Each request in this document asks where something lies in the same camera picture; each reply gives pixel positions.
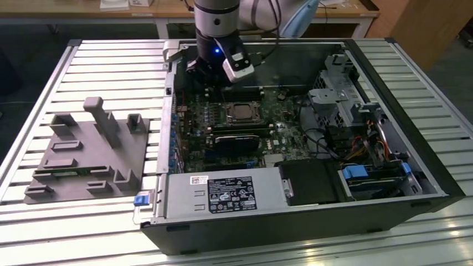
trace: blue drive bracket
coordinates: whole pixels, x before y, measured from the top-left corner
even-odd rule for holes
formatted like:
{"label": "blue drive bracket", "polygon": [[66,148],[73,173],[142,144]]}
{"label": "blue drive bracket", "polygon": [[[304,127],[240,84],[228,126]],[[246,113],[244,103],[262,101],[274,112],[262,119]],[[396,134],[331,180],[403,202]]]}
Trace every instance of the blue drive bracket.
{"label": "blue drive bracket", "polygon": [[135,200],[134,200],[135,207],[148,206],[151,204],[151,202],[152,202],[152,198],[154,198],[152,191],[141,192],[135,196]]}
{"label": "blue drive bracket", "polygon": [[350,165],[342,170],[343,176],[347,179],[368,177],[367,169],[363,165]]}
{"label": "blue drive bracket", "polygon": [[407,162],[403,163],[403,170],[404,170],[404,172],[407,173],[407,176],[410,176],[411,173],[414,172],[414,171],[411,170],[411,166],[410,166],[410,164],[408,164]]}

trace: gray plastic holder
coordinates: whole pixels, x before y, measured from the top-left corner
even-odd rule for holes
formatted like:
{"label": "gray plastic holder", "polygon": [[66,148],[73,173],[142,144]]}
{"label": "gray plastic holder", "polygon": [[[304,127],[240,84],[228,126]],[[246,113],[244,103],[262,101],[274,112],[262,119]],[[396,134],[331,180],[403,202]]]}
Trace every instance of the gray plastic holder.
{"label": "gray plastic holder", "polygon": [[55,115],[51,138],[25,203],[135,196],[141,191],[150,119],[141,114],[117,120],[101,97],[85,101],[95,121]]}

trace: floor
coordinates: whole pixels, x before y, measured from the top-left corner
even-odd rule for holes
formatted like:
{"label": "floor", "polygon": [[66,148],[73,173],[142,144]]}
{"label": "floor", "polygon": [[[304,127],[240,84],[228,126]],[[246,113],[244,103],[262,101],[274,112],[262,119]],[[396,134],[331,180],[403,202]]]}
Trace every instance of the floor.
{"label": "floor", "polygon": [[[192,28],[171,26],[172,38],[190,38]],[[25,85],[22,90],[0,96],[0,161],[9,153],[35,101],[70,39],[154,39],[154,25],[62,25],[53,35],[45,25],[0,26],[0,49],[11,60]],[[428,75],[452,102],[473,121],[473,49],[455,41]]]}

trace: warning label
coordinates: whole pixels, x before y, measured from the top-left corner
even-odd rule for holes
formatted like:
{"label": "warning label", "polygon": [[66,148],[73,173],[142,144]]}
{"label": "warning label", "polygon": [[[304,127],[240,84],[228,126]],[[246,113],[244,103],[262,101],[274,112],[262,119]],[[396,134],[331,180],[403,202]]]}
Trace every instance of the warning label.
{"label": "warning label", "polygon": [[256,209],[256,196],[251,176],[210,179],[208,206],[212,213]]}

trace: slotted metal table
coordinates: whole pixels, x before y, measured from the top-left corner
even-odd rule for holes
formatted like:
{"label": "slotted metal table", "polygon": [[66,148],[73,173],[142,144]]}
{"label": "slotted metal table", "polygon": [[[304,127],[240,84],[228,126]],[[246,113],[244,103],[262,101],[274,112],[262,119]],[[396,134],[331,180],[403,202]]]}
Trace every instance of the slotted metal table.
{"label": "slotted metal table", "polygon": [[[141,232],[134,197],[26,205],[54,114],[71,112],[77,121],[93,121],[83,112],[89,96],[105,98],[118,119],[139,112],[152,120],[143,190],[155,188],[164,40],[85,40],[61,58],[0,167],[0,265],[471,265],[472,125],[396,43],[364,39],[358,44],[468,195],[464,200],[387,232],[175,257],[163,255]],[[151,215],[143,208],[141,217]]]}

